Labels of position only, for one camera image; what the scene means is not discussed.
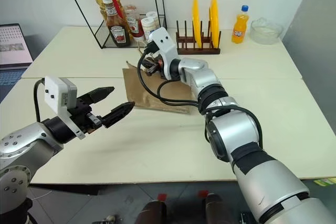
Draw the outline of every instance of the yellow plate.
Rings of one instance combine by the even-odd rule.
[[[202,47],[201,41],[201,28],[198,15],[198,0],[194,0],[193,3],[193,26],[194,26],[194,37],[199,48]]]
[[[218,7],[217,0],[211,0],[210,6],[210,21],[211,21],[211,32],[212,32],[212,43],[215,48],[218,48],[218,37],[219,37],[219,24],[218,24]]]

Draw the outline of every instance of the brown paper bag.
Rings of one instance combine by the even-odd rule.
[[[169,106],[162,103],[159,99],[150,95],[141,85],[138,78],[137,68],[127,62],[128,69],[123,68],[124,82],[126,88],[127,99],[134,101],[135,106],[144,107],[148,109],[175,111],[182,113],[189,113],[189,106]],[[141,70],[142,78],[146,85],[156,93],[158,86],[164,81],[160,74],[155,73],[152,76],[147,76]],[[172,82],[165,85],[160,92],[161,96],[169,99],[183,99],[191,100],[192,94],[189,86],[181,82]]]

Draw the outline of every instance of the floor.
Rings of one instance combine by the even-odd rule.
[[[336,185],[321,187],[311,180],[304,183],[310,188],[311,196],[320,198],[336,216]],[[146,203],[157,199],[159,194],[167,194],[169,223],[188,224],[205,223],[200,195],[205,190],[219,194],[237,218],[240,211],[248,211],[236,182],[110,185],[98,196],[31,187],[28,197],[33,199],[30,213],[38,223],[92,223],[117,215],[119,223],[131,224]]]

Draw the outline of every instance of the red object on floor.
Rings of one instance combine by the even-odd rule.
[[[166,201],[167,199],[167,194],[158,194],[157,200],[159,201]]]
[[[208,190],[202,190],[202,191],[198,191],[198,197],[199,198],[206,198],[206,196],[209,194],[209,191]]]

